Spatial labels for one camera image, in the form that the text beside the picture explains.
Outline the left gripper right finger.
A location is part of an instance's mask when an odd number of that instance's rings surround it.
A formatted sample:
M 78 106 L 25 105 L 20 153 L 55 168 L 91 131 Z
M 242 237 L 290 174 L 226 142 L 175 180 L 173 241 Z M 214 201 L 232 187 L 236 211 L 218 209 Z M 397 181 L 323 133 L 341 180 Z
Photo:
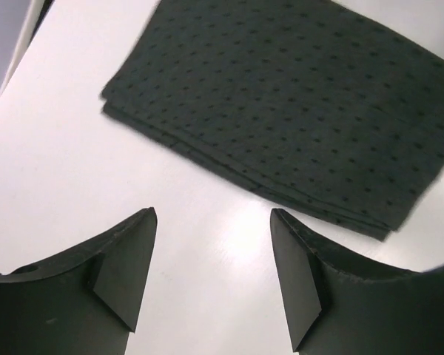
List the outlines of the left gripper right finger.
M 444 354 L 444 266 L 386 265 L 273 209 L 272 248 L 298 354 Z

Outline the dark grey dotted skirt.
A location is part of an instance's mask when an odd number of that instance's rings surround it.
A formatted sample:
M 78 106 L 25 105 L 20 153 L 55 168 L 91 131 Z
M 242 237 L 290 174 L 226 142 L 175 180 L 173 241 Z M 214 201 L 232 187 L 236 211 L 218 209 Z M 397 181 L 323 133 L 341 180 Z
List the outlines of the dark grey dotted skirt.
M 101 96 L 239 187 L 377 239 L 444 167 L 444 60 L 333 1 L 162 1 Z

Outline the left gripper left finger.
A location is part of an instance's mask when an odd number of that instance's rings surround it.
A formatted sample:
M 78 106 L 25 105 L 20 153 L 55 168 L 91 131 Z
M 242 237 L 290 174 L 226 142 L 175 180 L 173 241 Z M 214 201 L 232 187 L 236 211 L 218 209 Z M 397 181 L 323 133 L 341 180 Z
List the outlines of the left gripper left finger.
M 157 215 L 142 209 L 58 254 L 0 274 L 0 354 L 124 354 Z

